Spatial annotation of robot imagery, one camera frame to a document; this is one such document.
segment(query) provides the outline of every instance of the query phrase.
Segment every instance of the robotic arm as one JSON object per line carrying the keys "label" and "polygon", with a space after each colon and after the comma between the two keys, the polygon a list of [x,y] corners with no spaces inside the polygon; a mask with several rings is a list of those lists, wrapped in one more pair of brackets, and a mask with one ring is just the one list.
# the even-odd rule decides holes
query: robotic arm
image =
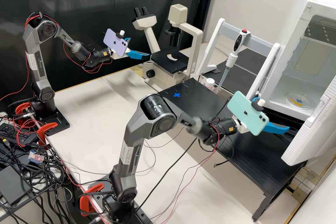
{"label": "robotic arm", "polygon": [[225,118],[214,128],[199,117],[191,117],[180,108],[161,97],[150,94],[141,99],[138,108],[126,126],[119,163],[113,167],[109,177],[114,190],[114,200],[128,203],[137,195],[135,172],[144,139],[150,139],[182,124],[189,134],[199,138],[204,144],[211,145],[225,135],[237,132],[237,123]]}
{"label": "robotic arm", "polygon": [[111,59],[112,51],[106,48],[102,51],[89,52],[79,41],[73,40],[60,25],[48,15],[41,12],[33,13],[26,22],[23,40],[27,47],[27,59],[32,72],[32,89],[39,102],[32,103],[39,116],[55,112],[55,92],[47,79],[46,69],[40,44],[52,37],[61,39],[73,55],[84,62],[83,68],[93,68],[98,63]]}

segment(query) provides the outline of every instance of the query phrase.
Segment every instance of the microscope stage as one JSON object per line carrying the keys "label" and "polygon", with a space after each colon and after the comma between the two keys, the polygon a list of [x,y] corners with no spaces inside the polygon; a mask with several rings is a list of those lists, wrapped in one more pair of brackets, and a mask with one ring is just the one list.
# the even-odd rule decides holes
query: microscope stage
{"label": "microscope stage", "polygon": [[[167,54],[171,54],[171,57],[177,60],[169,59]],[[167,72],[174,74],[187,69],[189,58],[179,51],[166,50],[154,52],[151,60]]]}

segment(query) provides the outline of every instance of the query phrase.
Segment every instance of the white table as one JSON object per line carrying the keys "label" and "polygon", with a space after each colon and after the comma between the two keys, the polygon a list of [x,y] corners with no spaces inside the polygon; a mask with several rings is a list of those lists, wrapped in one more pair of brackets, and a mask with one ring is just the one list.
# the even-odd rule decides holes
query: white table
{"label": "white table", "polygon": [[[70,123],[70,128],[48,137],[48,141],[64,161],[95,173],[108,174],[118,163],[126,124],[136,110],[138,100],[155,91],[131,69],[108,75],[69,89],[55,96],[58,109]],[[148,140],[160,146],[171,140],[164,133]],[[141,204],[167,168],[183,153],[175,142],[154,149],[156,164],[150,171],[137,174],[138,195]],[[150,167],[154,156],[143,148],[138,170]],[[162,212],[173,199],[185,170],[197,162],[187,153],[163,179],[142,207],[148,217]],[[86,173],[66,163],[77,182],[97,180],[102,175]],[[182,186],[193,176],[190,170]],[[154,223],[162,223],[171,208]],[[175,212],[168,223],[253,223],[251,214],[216,182],[203,168],[178,199]]]}

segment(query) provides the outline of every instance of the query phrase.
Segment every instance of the sticker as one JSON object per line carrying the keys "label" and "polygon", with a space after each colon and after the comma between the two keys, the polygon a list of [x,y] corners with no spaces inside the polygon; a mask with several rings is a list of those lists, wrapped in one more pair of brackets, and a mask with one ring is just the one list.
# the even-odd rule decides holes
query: sticker
{"label": "sticker", "polygon": [[184,125],[187,125],[187,126],[189,126],[189,127],[192,126],[192,124],[191,124],[190,122],[185,121],[185,120],[182,120],[181,123],[183,123]]}
{"label": "sticker", "polygon": [[133,154],[133,147],[128,147],[125,141],[122,143],[120,159],[124,165],[128,165],[131,163]]}
{"label": "sticker", "polygon": [[28,59],[28,64],[31,70],[36,71],[37,70],[37,65],[35,61],[35,55],[34,54],[28,54],[27,53],[27,59]]}

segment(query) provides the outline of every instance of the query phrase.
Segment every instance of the keyboard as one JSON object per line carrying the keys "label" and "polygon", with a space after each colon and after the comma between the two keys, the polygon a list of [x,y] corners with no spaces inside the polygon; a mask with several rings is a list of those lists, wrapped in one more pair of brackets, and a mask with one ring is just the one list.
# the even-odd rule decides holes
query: keyboard
{"label": "keyboard", "polygon": [[[3,123],[0,125],[0,137],[6,138],[10,143],[16,144],[16,134],[17,131],[15,130],[13,125]],[[22,134],[19,133],[19,142],[23,145],[30,144],[34,141],[37,141],[38,137],[35,133],[33,134]]]}

